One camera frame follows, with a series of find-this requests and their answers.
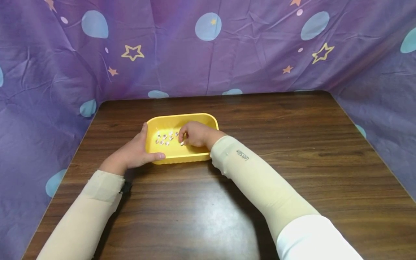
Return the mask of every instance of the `beige arm sleeve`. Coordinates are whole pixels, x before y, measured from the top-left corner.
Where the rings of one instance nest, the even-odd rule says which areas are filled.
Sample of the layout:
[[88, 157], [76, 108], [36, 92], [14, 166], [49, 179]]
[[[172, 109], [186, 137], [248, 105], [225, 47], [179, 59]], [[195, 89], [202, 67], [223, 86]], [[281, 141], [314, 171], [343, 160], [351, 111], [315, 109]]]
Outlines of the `beige arm sleeve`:
[[58, 223], [38, 260], [90, 260], [120, 203], [124, 178], [96, 171]]
[[213, 165], [233, 180], [264, 215], [276, 243], [282, 229], [304, 215], [320, 215], [257, 154], [231, 136], [219, 139], [211, 150]]

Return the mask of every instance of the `black strap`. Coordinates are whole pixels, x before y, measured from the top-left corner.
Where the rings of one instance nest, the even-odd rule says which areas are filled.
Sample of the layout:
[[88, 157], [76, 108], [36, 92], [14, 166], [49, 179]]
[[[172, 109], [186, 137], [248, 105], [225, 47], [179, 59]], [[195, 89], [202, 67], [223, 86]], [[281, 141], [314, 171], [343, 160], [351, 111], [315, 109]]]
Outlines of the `black strap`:
[[125, 181], [123, 187], [121, 188], [121, 191], [119, 193], [127, 194], [130, 193], [131, 187], [133, 186], [132, 183]]

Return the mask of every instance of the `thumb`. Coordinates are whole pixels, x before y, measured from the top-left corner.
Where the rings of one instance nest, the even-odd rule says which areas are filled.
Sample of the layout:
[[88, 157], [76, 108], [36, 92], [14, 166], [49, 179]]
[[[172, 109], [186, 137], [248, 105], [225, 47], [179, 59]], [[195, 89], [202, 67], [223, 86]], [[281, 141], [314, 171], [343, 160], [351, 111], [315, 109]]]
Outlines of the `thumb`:
[[146, 154], [143, 158], [144, 163], [151, 163], [153, 161], [159, 161], [165, 159], [166, 156], [164, 153], [153, 153], [153, 154]]
[[181, 146], [188, 145], [188, 144], [189, 144], [189, 139], [188, 138], [183, 139], [183, 141], [180, 143]]

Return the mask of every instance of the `tray rim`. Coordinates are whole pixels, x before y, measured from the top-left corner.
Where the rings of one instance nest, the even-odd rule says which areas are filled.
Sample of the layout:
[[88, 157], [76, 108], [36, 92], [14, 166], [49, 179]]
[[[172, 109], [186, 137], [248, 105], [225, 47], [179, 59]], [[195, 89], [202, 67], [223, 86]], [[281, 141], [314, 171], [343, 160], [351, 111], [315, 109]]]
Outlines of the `tray rim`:
[[[151, 122], [151, 121], [153, 121], [155, 119], [160, 119], [160, 118], [166, 118], [166, 117], [181, 117], [181, 116], [194, 116], [194, 115], [206, 115], [206, 116], [209, 116], [210, 118], [214, 119], [216, 130], [219, 130], [217, 119], [213, 115], [208, 114], [208, 113], [191, 113], [191, 114], [177, 114], [177, 115], [170, 115], [170, 116], [156, 116], [156, 117], [153, 117], [153, 118], [149, 119], [146, 123], [149, 124], [149, 122]], [[175, 159], [175, 158], [188, 158], [188, 157], [195, 157], [195, 156], [206, 156], [206, 155], [209, 155], [209, 154], [210, 154], [210, 152], [199, 153], [199, 154], [187, 154], [187, 155], [166, 156], [166, 158], [163, 159], [163, 160], [166, 160], [166, 159]]]

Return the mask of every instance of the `orange star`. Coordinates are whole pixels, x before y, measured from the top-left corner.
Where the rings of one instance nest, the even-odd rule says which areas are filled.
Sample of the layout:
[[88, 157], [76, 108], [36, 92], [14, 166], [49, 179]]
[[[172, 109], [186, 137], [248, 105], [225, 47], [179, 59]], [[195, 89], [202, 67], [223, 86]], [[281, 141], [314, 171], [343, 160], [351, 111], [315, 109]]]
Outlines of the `orange star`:
[[110, 74], [114, 77], [114, 75], [118, 75], [117, 70], [116, 69], [112, 69], [111, 67], [108, 67], [108, 72], [110, 72]]
[[290, 73], [290, 70], [291, 69], [293, 69], [293, 67], [291, 67], [290, 65], [286, 68], [286, 69], [283, 69], [283, 74], [284, 73]]
[[[125, 47], [126, 47], [126, 52], [121, 55], [123, 58], [130, 58], [131, 61], [134, 61], [137, 57], [144, 58], [143, 53], [140, 51], [141, 45], [137, 45], [136, 47], [130, 47], [128, 45], [125, 45]], [[136, 54], [134, 57], [132, 57], [129, 54], [130, 50], [133, 50], [133, 51], [136, 50], [138, 54]]]
[[[312, 56], [315, 58], [312, 62], [312, 64], [315, 64], [316, 62], [320, 61], [320, 60], [326, 60], [328, 57], [328, 53], [330, 53], [333, 49], [335, 48], [335, 46], [332, 47], [328, 47], [328, 44], [325, 43], [322, 48], [317, 52], [317, 53], [313, 53]], [[325, 53], [325, 55], [323, 57], [318, 57], [318, 54], [321, 53], [323, 50], [326, 50], [327, 52]]]
[[292, 2], [290, 3], [290, 5], [296, 4], [297, 6], [299, 6], [300, 5], [300, 1], [301, 0], [292, 0]]
[[53, 0], [45, 0], [45, 2], [48, 4], [49, 9], [51, 11], [53, 10], [53, 11], [57, 12], [56, 9], [55, 9], [55, 7], [53, 6]]

